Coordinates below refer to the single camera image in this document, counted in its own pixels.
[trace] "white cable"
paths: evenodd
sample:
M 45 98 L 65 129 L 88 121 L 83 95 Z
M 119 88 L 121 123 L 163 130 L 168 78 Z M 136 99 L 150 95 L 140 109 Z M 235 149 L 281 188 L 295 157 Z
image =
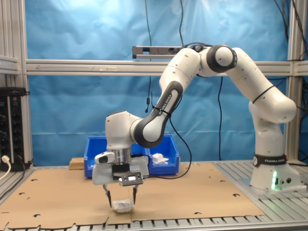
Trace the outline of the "white cable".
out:
M 6 163 L 9 166 L 9 169 L 7 170 L 7 172 L 0 178 L 0 180 L 2 180 L 3 178 L 5 178 L 9 172 L 11 171 L 11 163 L 10 163 L 10 158 L 7 155 L 4 155 L 1 160 Z

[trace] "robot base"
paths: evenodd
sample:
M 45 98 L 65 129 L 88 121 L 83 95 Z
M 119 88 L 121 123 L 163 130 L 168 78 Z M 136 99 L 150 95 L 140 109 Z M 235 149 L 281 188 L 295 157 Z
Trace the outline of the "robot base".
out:
M 299 173 L 289 164 L 260 165 L 254 168 L 250 179 L 240 179 L 239 183 L 253 196 L 260 197 L 268 194 L 305 192 L 306 185 L 301 182 Z
M 256 199 L 264 199 L 266 195 L 280 194 L 280 193 L 301 193 L 306 192 L 306 185 L 298 185 L 294 188 L 286 188 L 284 190 L 261 190 L 250 185 L 250 179 L 239 179 L 239 184 L 247 190 L 247 192 L 253 195 Z

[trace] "blue backdrop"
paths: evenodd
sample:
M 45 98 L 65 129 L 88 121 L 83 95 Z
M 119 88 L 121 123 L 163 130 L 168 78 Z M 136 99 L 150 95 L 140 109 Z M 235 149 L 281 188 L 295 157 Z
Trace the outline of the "blue backdrop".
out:
M 147 0 L 154 46 L 180 46 L 180 0 Z M 225 43 L 255 61 L 284 61 L 282 17 L 271 0 L 183 0 L 184 43 Z M 150 45 L 144 0 L 26 0 L 29 59 L 132 60 Z M 161 94 L 152 77 L 154 102 Z M 145 117 L 148 77 L 29 76 L 34 164 L 67 165 L 88 136 L 104 136 L 105 117 L 128 110 Z M 218 160 L 219 77 L 196 77 L 172 116 L 194 161 Z M 248 100 L 224 77 L 223 160 L 252 159 L 255 135 Z M 168 124 L 183 161 L 188 151 Z

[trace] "blue storage bin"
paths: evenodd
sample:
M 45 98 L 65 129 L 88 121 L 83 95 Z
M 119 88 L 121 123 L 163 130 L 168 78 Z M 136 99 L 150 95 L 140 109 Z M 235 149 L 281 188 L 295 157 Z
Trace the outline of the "blue storage bin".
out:
M 92 171 L 95 164 L 94 158 L 96 155 L 106 152 L 107 150 L 106 137 L 89 137 L 84 154 L 84 168 L 85 177 L 92 178 Z M 140 145 L 134 143 L 131 146 L 132 155 L 143 154 L 149 155 L 148 149 L 142 148 Z
M 161 153 L 164 158 L 169 158 L 167 165 L 155 165 L 152 162 L 152 155 Z M 154 148 L 149 149 L 150 163 L 149 174 L 155 176 L 175 175 L 179 172 L 180 154 L 175 145 L 172 135 L 164 135 L 163 140 Z

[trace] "cardboard sheet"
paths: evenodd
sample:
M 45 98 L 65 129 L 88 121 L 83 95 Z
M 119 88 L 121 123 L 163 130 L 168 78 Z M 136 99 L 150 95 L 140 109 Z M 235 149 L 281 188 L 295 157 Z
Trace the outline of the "cardboard sheet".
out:
M 182 174 L 187 164 L 180 166 Z M 108 185 L 112 200 L 132 199 L 132 187 Z M 0 230 L 8 227 L 64 229 L 77 225 L 125 224 L 135 220 L 257 216 L 264 213 L 211 163 L 193 164 L 177 180 L 147 179 L 140 185 L 134 211 L 109 207 L 102 186 L 82 170 L 36 170 L 0 206 Z
M 108 185 L 113 200 L 129 198 L 129 188 Z M 84 172 L 68 169 L 36 170 L 0 206 L 0 230 L 9 228 L 68 228 L 77 225 L 103 224 L 112 212 L 102 186 L 94 186 Z M 130 223 L 130 214 L 121 216 Z
M 188 164 L 180 166 L 180 174 Z M 258 216 L 264 213 L 211 163 L 193 164 L 183 178 L 148 179 L 138 188 L 131 219 Z

